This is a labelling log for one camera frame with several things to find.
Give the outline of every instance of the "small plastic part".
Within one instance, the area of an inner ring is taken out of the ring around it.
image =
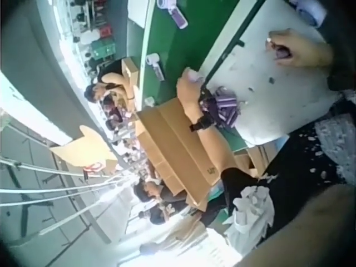
[[[178,7],[173,6],[168,8],[168,13],[171,15],[179,29],[184,29],[188,26],[187,19],[183,16]]]
[[[148,107],[154,107],[155,106],[155,99],[150,96],[148,98],[145,98],[145,105]]]
[[[161,81],[165,80],[165,76],[163,75],[163,72],[162,72],[159,62],[160,62],[160,56],[157,53],[153,53],[153,54],[146,56],[146,63],[148,65],[152,66],[158,80],[161,82]]]

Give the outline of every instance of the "purple cylindrical part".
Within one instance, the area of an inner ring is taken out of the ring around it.
[[[236,111],[233,115],[233,117],[231,118],[231,121],[229,123],[229,126],[232,128],[234,127],[235,123],[236,123],[236,120],[238,119],[238,115],[239,113]]]
[[[235,96],[227,96],[227,95],[216,96],[215,99],[217,102],[237,101]]]
[[[276,47],[276,56],[278,59],[291,57],[290,50],[285,46]]]
[[[238,104],[233,101],[226,101],[226,102],[218,102],[218,108],[227,108],[227,107],[236,107]]]
[[[227,124],[227,125],[230,125],[231,120],[233,119],[235,113],[236,113],[236,110],[232,110],[232,111],[230,112],[230,114],[229,114],[229,116],[228,116],[228,119],[226,120],[226,124]]]

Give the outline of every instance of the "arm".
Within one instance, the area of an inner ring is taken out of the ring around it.
[[[198,104],[185,109],[185,114],[192,124],[197,123],[198,119],[203,115]],[[211,126],[197,133],[209,159],[219,173],[228,168],[238,167],[228,142],[216,127]]]
[[[163,218],[164,218],[165,222],[168,222],[168,221],[169,221],[169,213],[168,213],[168,211],[166,210],[166,207],[164,207],[163,205],[161,205],[161,206],[160,206],[160,210],[162,211]]]
[[[354,240],[354,212],[354,187],[332,186],[235,266],[337,266],[335,261]]]
[[[104,76],[102,76],[101,80],[104,83],[114,83],[116,85],[123,85],[123,87],[125,88],[126,92],[129,92],[130,90],[130,82],[124,78],[123,75],[117,74],[117,73],[108,73],[105,74]]]
[[[202,84],[190,81],[189,70],[190,69],[187,68],[183,72],[182,77],[178,79],[177,96],[186,116],[192,123],[197,123],[197,120],[202,116],[198,104]],[[197,133],[208,157],[219,173],[231,167],[237,168],[234,155],[228,142],[215,127],[209,127]]]

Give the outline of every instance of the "person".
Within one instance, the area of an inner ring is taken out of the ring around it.
[[[133,192],[141,202],[149,202],[152,199],[156,199],[168,204],[175,204],[177,202],[185,202],[187,198],[187,192],[185,190],[173,195],[163,181],[157,184],[153,181],[146,182],[140,180],[139,183],[133,187]],[[196,210],[194,214],[200,214],[200,222],[208,227],[218,216],[220,210],[224,208],[226,208],[225,196],[221,194],[207,203],[204,212]]]
[[[91,53],[85,53],[85,57],[89,58],[89,60],[87,61],[87,64],[92,71],[97,71],[96,70],[97,66],[104,63],[104,60],[102,58],[95,60],[91,56]]]
[[[207,236],[206,228],[200,222],[200,215],[188,215],[174,226],[168,236],[160,243],[149,242],[140,245],[142,256],[154,255],[158,252],[183,253]]]
[[[117,113],[112,113],[112,112],[113,111],[110,111],[109,113],[110,116],[108,120],[105,122],[105,125],[109,131],[116,131],[122,125],[123,119],[121,115],[118,116]]]
[[[84,96],[89,102],[96,103],[111,92],[124,100],[128,111],[135,110],[134,93],[130,82],[122,74],[121,64],[121,60],[116,60],[100,70],[97,83],[87,86],[85,90]]]
[[[79,37],[75,36],[73,38],[73,43],[81,43],[84,46],[90,45],[92,42],[100,39],[99,29],[88,29],[87,31],[80,34]]]
[[[185,201],[178,201],[170,204],[162,202],[150,208],[149,210],[140,211],[139,218],[149,218],[152,224],[160,225],[169,221],[170,217],[178,214],[186,207],[187,204]]]
[[[290,58],[276,60],[279,65],[325,67],[333,61],[333,51],[330,46],[313,43],[290,29],[270,32],[269,36],[272,43],[285,46],[291,51]],[[271,50],[273,47],[266,44],[266,49]],[[342,150],[341,154],[354,159],[356,143],[348,141],[351,136],[355,136],[355,109],[354,104],[350,101],[342,100],[342,102],[336,103],[335,105],[340,110],[332,108],[331,118],[323,117],[317,122],[309,123],[290,133],[287,143],[265,171],[265,175],[272,179],[257,181],[238,169],[228,142],[213,126],[212,119],[200,110],[198,100],[201,86],[202,84],[199,82],[193,83],[190,81],[189,69],[187,68],[178,79],[176,85],[177,98],[191,123],[201,127],[197,134],[211,162],[220,174],[224,186],[225,205],[228,208],[229,215],[235,209],[233,201],[236,198],[242,198],[241,192],[244,189],[255,189],[261,186],[269,189],[269,196],[274,206],[273,223],[268,226],[264,237],[256,241],[256,246],[262,244],[264,240],[273,236],[295,219],[312,197],[320,195],[332,186],[338,186],[345,182],[351,183],[352,177],[345,180],[338,175],[339,166],[343,164],[342,160],[338,164],[335,163],[328,156],[330,153],[323,150],[330,147],[327,144],[328,142],[332,143],[331,147],[336,147],[338,143],[343,142],[353,148]],[[338,116],[340,123],[344,125],[335,123],[336,116]],[[320,122],[324,122],[322,124],[331,127],[331,132],[339,131],[342,133],[343,127],[349,132],[347,135],[341,134],[340,138],[336,140],[332,139],[330,133],[321,138],[319,137],[320,133],[316,132],[315,129],[315,125]]]

